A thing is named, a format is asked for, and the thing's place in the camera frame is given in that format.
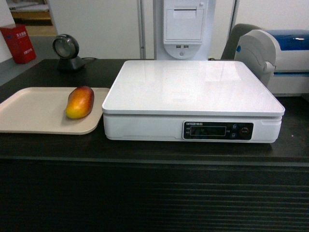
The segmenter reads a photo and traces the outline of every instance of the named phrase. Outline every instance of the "printer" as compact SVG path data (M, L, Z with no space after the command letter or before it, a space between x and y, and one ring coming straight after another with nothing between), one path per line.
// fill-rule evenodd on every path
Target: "printer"
M309 30L252 30L240 37L234 60L272 94L309 93Z

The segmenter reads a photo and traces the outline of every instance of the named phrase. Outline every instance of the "white wall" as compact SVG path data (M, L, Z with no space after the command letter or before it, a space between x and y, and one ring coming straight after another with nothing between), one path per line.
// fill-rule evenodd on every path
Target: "white wall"
M309 0L239 0L236 23L264 29L309 29Z
M49 0L57 34L73 36L80 57L140 58L137 0Z
M143 0L146 58L154 58L153 0ZM76 37L81 57L140 58L137 0L49 0L58 33ZM210 57L220 59L234 0L217 0ZM309 29L309 0L239 0L237 23Z
M9 6L6 3L6 0L0 0L0 6L1 6L0 7L0 27L13 24L14 19L9 10ZM6 42L2 36L2 33L0 33L0 63L10 58L12 58L12 54L8 46L6 45Z

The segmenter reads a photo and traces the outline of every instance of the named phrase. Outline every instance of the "mango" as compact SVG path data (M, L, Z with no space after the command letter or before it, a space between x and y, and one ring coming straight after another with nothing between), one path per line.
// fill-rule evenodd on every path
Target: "mango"
M68 97L66 115L72 119L86 117L93 108L95 94L90 87L82 86L73 90Z

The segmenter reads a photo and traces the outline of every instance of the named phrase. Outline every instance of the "power button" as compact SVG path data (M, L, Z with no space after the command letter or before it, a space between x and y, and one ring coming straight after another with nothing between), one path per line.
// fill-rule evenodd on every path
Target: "power button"
M249 130L248 127L242 127L242 128L240 128L240 130L239 130L239 134L240 134L241 136L247 136L247 135L249 135L249 133L250 133L250 130Z

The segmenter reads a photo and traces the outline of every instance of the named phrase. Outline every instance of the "blue printer lid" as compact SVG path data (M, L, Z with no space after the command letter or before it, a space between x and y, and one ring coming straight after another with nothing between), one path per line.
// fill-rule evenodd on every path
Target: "blue printer lid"
M279 43L281 51L309 50L309 30L265 30Z

